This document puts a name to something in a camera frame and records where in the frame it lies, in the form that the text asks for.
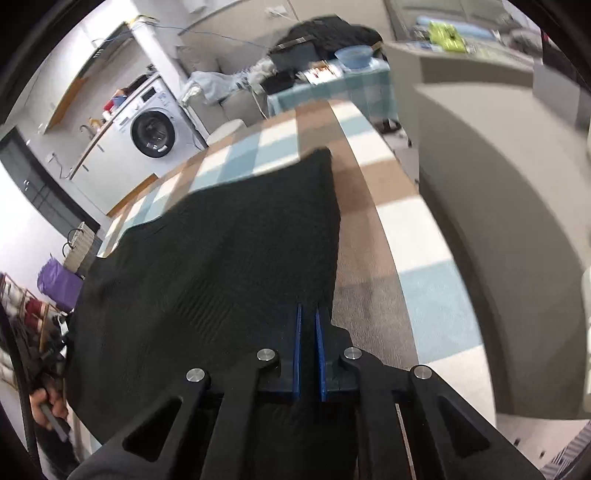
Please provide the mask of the person's left hand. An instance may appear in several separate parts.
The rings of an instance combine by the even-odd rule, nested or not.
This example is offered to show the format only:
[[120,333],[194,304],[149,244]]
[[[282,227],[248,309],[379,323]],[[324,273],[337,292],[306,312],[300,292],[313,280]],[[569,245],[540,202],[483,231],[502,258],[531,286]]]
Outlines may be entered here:
[[43,405],[49,407],[55,418],[61,418],[64,421],[68,420],[69,413],[66,403],[64,402],[61,393],[51,383],[47,383],[44,387],[32,392],[29,395],[29,401],[34,421],[48,431],[52,431],[53,426],[50,419],[42,410]]

